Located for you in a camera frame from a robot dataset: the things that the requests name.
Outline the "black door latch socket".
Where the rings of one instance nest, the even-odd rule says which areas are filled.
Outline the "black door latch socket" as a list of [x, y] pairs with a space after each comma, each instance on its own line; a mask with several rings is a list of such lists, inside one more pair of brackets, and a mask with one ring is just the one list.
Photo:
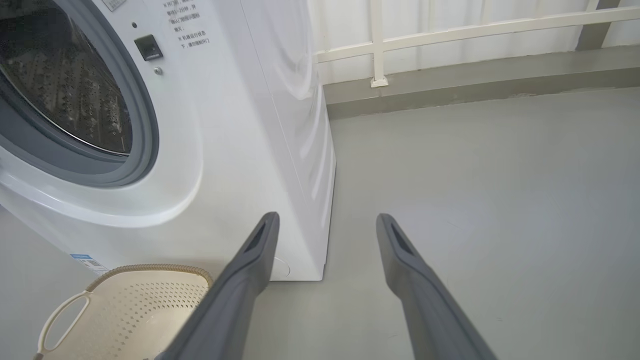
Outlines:
[[145, 62], [163, 58], [163, 52], [153, 34], [136, 38], [134, 43]]

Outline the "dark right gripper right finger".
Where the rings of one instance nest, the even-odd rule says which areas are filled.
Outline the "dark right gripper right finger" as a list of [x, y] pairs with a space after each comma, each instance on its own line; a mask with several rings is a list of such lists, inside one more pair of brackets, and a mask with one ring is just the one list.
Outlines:
[[380, 213], [375, 231], [390, 290], [400, 299], [415, 360], [498, 360], [398, 222]]

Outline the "round white filter cover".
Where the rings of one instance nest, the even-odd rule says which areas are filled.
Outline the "round white filter cover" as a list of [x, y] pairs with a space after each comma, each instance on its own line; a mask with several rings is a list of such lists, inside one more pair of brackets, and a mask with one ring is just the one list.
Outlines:
[[274, 257], [272, 271], [270, 273], [271, 281], [285, 281], [291, 273], [290, 266], [278, 257]]

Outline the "blue energy label sticker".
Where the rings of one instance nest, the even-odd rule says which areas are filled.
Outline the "blue energy label sticker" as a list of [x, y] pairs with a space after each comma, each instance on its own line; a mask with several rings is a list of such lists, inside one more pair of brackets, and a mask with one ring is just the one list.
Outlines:
[[100, 262], [97, 262], [96, 260], [94, 260], [94, 258], [91, 257], [90, 255], [70, 254], [70, 256], [74, 260], [80, 262], [80, 264], [83, 264], [86, 268], [90, 269], [90, 271], [94, 272], [98, 276], [102, 276], [109, 271], [108, 268], [100, 264]]

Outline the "white front-load washing machine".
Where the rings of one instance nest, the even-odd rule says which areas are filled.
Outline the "white front-load washing machine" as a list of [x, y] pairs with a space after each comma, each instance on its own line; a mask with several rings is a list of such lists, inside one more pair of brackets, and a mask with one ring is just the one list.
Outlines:
[[[152, 169], [119, 187], [79, 186], [0, 166], [0, 207], [67, 255], [114, 269], [181, 264], [217, 272], [258, 220], [279, 215], [284, 281], [325, 271], [336, 154], [307, 0], [208, 0], [210, 44], [180, 50], [163, 0], [111, 12], [158, 125]], [[163, 57], [144, 61], [152, 34]]]

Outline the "printed text warning label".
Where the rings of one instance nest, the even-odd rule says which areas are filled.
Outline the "printed text warning label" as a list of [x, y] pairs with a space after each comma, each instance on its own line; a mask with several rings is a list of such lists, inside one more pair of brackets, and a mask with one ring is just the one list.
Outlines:
[[161, 13], [169, 39], [179, 50], [210, 44], [208, 0], [163, 0]]

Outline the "stainless steel washing machine drum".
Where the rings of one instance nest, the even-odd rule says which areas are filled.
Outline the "stainless steel washing machine drum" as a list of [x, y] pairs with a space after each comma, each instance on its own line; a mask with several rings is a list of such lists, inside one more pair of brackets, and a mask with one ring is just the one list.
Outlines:
[[130, 155], [130, 113], [98, 50], [54, 0], [0, 0], [0, 73], [58, 132]]

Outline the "white metal railing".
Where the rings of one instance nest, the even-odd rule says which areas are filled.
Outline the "white metal railing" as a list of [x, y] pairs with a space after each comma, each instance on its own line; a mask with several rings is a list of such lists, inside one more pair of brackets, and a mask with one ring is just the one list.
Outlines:
[[640, 0], [309, 0], [325, 84], [640, 45]]

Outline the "cream perforated laundry basket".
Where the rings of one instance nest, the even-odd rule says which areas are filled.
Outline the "cream perforated laundry basket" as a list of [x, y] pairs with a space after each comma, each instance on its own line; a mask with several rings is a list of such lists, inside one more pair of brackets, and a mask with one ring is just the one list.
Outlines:
[[[111, 269], [55, 309], [32, 360], [158, 360], [213, 283], [208, 271], [188, 265]], [[55, 346], [47, 347], [57, 317], [79, 300], [80, 312]]]

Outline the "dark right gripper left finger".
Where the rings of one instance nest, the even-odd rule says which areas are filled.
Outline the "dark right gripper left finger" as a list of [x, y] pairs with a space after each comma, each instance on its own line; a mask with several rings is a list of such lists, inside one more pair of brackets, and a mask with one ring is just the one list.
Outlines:
[[255, 301], [274, 268], [280, 217], [267, 212], [155, 360], [242, 360]]

